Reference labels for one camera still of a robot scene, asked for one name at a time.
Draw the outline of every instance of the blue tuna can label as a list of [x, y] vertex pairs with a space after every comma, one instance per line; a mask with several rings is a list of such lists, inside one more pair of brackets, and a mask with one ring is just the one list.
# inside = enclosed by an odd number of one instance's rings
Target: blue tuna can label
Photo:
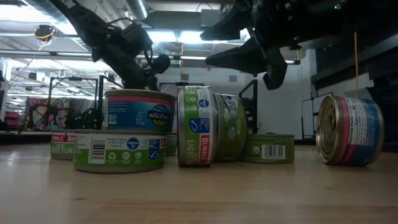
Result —
[[171, 131], [174, 102], [141, 96], [109, 96], [106, 98], [107, 129], [147, 129]]
[[343, 145], [336, 162], [363, 166], [376, 159], [384, 135], [379, 108], [371, 100], [339, 97], [344, 112]]

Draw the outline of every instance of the barcode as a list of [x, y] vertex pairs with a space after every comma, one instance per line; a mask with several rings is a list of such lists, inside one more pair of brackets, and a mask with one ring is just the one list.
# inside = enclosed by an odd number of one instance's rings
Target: barcode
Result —
[[262, 145], [263, 159], [285, 159], [285, 146]]
[[117, 124], [118, 116], [116, 114], [110, 114], [108, 118], [108, 124]]
[[105, 163], [105, 141], [91, 140], [90, 151], [88, 154], [88, 163]]

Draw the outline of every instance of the tuna can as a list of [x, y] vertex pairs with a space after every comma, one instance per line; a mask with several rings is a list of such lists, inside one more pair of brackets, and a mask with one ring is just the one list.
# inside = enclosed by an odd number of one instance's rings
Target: tuna can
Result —
[[166, 142], [166, 156], [174, 156], [177, 153], [177, 134], [168, 134]]
[[184, 86], [177, 92], [178, 163], [210, 166], [216, 149], [217, 114], [210, 87]]
[[50, 155], [53, 159], [73, 160], [75, 130], [52, 130]]
[[214, 94], [218, 114], [215, 160], [235, 160], [246, 139], [246, 114], [238, 96]]
[[76, 130], [75, 170], [129, 173], [163, 167], [166, 133]]
[[326, 164], [366, 166], [384, 142], [381, 110], [371, 100], [326, 96], [317, 122], [319, 160]]
[[175, 97], [150, 90], [110, 90], [105, 93], [107, 130], [164, 131], [173, 129]]
[[247, 134], [241, 160], [263, 164], [291, 163], [294, 161], [294, 135]]

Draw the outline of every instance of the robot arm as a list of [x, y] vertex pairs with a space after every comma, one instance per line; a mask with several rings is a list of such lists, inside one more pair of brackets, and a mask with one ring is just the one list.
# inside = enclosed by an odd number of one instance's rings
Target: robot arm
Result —
[[[119, 27], [107, 23], [91, 10], [83, 7], [75, 0], [50, 0], [50, 2], [71, 22], [82, 41], [92, 48], [93, 61], [103, 59], [122, 79], [125, 88], [144, 89], [148, 86], [157, 90], [153, 85], [156, 70], [166, 70], [170, 65], [168, 57], [157, 69], [151, 58], [146, 54], [151, 50], [152, 41], [147, 32], [134, 21], [121, 30]], [[151, 69], [146, 72], [135, 61], [139, 52], [143, 50]]]

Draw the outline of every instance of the wooden surface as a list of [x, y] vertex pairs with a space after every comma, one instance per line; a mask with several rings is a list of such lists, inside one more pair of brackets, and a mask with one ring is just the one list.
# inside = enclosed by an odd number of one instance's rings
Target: wooden surface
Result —
[[213, 164], [89, 174], [50, 159], [49, 144], [0, 146], [0, 223], [397, 223], [398, 154], [369, 167], [318, 162]]

